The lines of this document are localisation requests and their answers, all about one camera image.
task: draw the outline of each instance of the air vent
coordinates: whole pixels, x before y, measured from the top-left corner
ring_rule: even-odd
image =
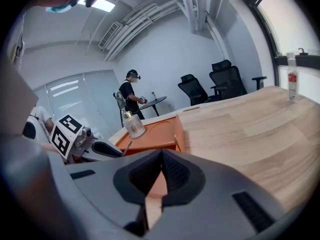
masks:
[[[257,233],[265,230],[274,223],[274,220],[247,192],[233,194],[232,197]]]
[[[117,29],[119,27],[120,27],[120,23],[118,23],[118,22],[114,22],[112,24],[112,26],[105,33],[104,37],[102,38],[102,40],[100,41],[100,43],[98,45],[101,49],[105,48],[107,42],[109,41],[109,39],[113,36],[113,34],[117,31]]]

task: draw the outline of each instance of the orange tray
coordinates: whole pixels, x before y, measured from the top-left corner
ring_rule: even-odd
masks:
[[[184,148],[181,148],[184,147],[184,131],[178,116],[147,124],[144,127],[145,132],[141,136],[131,138],[130,134],[126,133],[116,143],[116,146],[124,152],[129,142],[132,141],[126,156],[151,149],[184,151]]]

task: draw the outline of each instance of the wooden table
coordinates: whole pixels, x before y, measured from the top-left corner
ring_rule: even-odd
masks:
[[[174,115],[185,131],[186,153],[235,168],[287,211],[311,196],[320,176],[320,105],[314,101],[288,102],[286,90],[270,86],[142,122]]]

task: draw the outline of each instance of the water bottle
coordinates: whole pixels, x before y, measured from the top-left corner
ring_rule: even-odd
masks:
[[[156,97],[156,95],[155,95],[155,92],[153,91],[153,92],[151,92],[151,94],[153,95],[154,100],[156,101],[156,100],[157,100],[157,97]]]
[[[299,96],[299,86],[298,86],[298,71],[296,63],[296,55],[292,53],[287,53],[288,60],[288,100],[290,102],[296,103]]]

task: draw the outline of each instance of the window frame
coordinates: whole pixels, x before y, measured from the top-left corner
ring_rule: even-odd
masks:
[[[268,26],[266,20],[264,19],[263,15],[258,9],[258,5],[261,3],[262,0],[243,0],[244,3],[248,6],[250,11],[252,12],[253,16],[255,17],[256,21],[258,22],[262,33],[266,39],[272,65],[273,65],[273,72],[274,72],[274,84],[276,86],[280,86],[280,78],[279,78],[279,66],[288,66],[287,57],[280,55],[277,44],[273,37],[272,32],[270,31],[270,27]],[[296,65],[298,67],[306,67],[312,68],[316,70],[320,70],[320,56],[317,55],[296,55]]]

